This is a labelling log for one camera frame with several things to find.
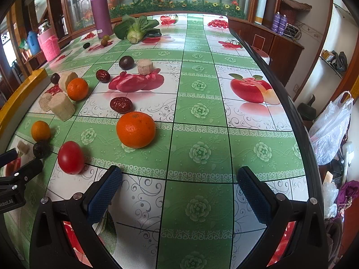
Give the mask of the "red jujube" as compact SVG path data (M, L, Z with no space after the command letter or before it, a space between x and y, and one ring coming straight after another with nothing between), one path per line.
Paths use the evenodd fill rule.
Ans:
M126 114L133 110L133 103L127 97L115 97L110 101L110 108L120 114Z
M98 79L101 83L109 83L111 81L111 76L106 70L99 69L96 72L96 79Z

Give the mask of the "purple thermos bottle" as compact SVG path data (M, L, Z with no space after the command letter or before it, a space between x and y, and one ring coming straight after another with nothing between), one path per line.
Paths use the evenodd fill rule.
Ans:
M99 39L102 39L105 35L113 35L108 0L90 0L90 2Z

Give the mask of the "pink knitted jar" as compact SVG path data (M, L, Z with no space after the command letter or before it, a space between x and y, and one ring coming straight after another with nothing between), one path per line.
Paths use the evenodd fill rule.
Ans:
M48 19L45 19L38 27L38 42L48 62L59 56L61 51L58 37Z

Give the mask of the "brown small fruit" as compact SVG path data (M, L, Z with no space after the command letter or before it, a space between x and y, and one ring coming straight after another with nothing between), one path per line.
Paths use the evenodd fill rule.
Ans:
M105 40L105 39L103 39L103 40L101 41L101 45L102 45L103 47L106 47L106 46L108 45L108 41Z

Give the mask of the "red jujube front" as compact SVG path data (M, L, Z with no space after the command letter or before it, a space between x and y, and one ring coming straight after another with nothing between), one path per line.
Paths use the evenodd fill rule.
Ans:
M110 101L110 108L120 114L126 114L133 110L133 103L127 97L115 97Z

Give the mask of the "large orange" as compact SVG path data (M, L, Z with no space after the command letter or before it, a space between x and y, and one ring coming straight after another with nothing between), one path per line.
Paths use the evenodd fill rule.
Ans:
M116 125L119 140L125 146L139 149L149 145L156 135L156 123L143 112L129 112L121 116Z

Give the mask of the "red tomato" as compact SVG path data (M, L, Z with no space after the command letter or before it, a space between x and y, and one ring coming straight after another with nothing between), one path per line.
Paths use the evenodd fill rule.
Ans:
M85 166L85 157L75 141L65 142L58 152L58 164L67 174L79 174Z

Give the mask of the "small sugarcane chunk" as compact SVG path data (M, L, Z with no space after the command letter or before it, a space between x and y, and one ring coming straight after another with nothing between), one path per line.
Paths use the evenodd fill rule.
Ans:
M140 75L148 75L153 71L153 62L149 59L140 59L137 62L137 68Z

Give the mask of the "large sugarcane chunk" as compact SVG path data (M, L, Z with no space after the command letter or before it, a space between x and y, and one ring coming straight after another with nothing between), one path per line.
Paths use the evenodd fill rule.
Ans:
M75 105L63 92L56 93L52 96L48 106L61 121L70 119L75 113Z

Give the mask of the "dark passion fruit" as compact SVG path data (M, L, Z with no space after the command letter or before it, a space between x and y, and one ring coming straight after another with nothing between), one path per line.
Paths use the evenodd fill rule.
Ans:
M52 84L57 85L59 80L60 80L60 76L59 76L58 73L52 74L52 76L50 78L50 81L51 81Z
M122 70L129 70L132 69L135 65L134 59L131 56L123 56L121 57L121 59L119 60L119 67Z

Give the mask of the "dark plum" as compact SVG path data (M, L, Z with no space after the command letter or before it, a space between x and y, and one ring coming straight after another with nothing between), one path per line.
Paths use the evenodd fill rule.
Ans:
M36 158L43 159L49 156L51 148L47 141L38 141L33 145L32 151Z

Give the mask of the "white foam tray yellow tape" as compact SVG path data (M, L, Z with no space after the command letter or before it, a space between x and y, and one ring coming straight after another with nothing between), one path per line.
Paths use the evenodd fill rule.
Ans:
M1 153L5 152L23 116L49 84L50 77L46 70L35 70L5 103L1 109Z

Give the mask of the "small pale orange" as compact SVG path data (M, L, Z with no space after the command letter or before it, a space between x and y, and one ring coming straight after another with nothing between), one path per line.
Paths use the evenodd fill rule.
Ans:
M32 124L31 135L36 142L49 140L51 138L51 130L45 121L39 120Z

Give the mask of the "wooden cabinet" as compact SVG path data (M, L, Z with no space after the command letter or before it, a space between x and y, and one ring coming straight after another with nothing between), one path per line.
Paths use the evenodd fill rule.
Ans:
M259 24L233 17L229 17L228 21L229 28L234 30L251 47L260 49L269 55L271 70L286 86L304 47Z

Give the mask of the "small sugarcane piece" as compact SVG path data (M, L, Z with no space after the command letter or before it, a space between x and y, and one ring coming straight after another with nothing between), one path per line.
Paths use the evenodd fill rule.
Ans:
M18 156L22 156L22 155L26 155L29 152L29 145L24 143L23 141L18 141L17 144L17 148L18 148Z

